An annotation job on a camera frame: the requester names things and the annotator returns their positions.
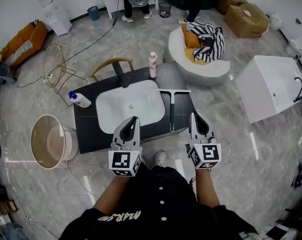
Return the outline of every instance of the drain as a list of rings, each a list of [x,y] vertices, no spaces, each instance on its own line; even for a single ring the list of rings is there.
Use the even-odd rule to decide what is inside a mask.
[[[133,104],[129,104],[129,105],[127,106],[127,109],[128,109],[128,110],[133,110],[133,109],[134,109],[134,105],[133,105]]]

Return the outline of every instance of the white bottle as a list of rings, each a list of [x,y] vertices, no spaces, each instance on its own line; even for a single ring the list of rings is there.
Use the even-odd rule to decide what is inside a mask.
[[[157,76],[157,55],[155,52],[150,53],[149,57],[150,64],[150,77],[155,78]]]
[[[79,105],[82,108],[89,107],[92,103],[82,94],[75,94],[73,91],[69,92],[70,101]]]

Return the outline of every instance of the blue trash can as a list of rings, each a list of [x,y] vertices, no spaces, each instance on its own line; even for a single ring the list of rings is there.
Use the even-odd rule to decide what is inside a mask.
[[[100,18],[99,9],[97,8],[97,6],[88,8],[87,12],[89,13],[89,16],[93,21],[96,21]]]

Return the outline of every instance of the person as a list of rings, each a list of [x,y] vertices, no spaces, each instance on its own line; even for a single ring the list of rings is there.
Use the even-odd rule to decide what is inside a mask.
[[[128,23],[132,23],[134,20],[132,17],[132,5],[129,0],[124,0],[124,9],[125,15],[122,16],[122,20]],[[142,7],[142,13],[144,14],[144,19],[146,20],[152,17],[152,12],[149,9],[148,3]]]
[[[195,195],[177,170],[163,167],[164,161],[165,152],[160,151],[151,170],[141,163],[136,176],[115,176],[93,208],[72,221],[60,240],[165,235],[241,240],[240,233],[245,239],[259,239],[253,226],[220,205],[209,170],[196,169]]]
[[[186,22],[194,22],[195,19],[200,18],[199,12],[201,7],[201,0],[183,0],[183,5],[186,8],[186,19],[179,20],[179,24]]]

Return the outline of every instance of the gold wire frame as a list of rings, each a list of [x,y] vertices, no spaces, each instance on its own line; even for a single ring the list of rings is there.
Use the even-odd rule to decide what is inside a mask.
[[[65,82],[72,76],[76,76],[77,78],[83,79],[85,81],[85,85],[87,85],[88,82],[85,78],[76,75],[75,70],[66,67],[62,46],[57,43],[50,45],[47,49],[44,58],[43,73],[44,80],[47,86],[49,88],[53,88],[56,94],[59,94],[61,96],[61,98],[68,107],[73,105],[73,103],[68,104],[60,93]],[[69,76],[62,82],[61,86],[58,88],[57,85],[65,74],[69,74]]]

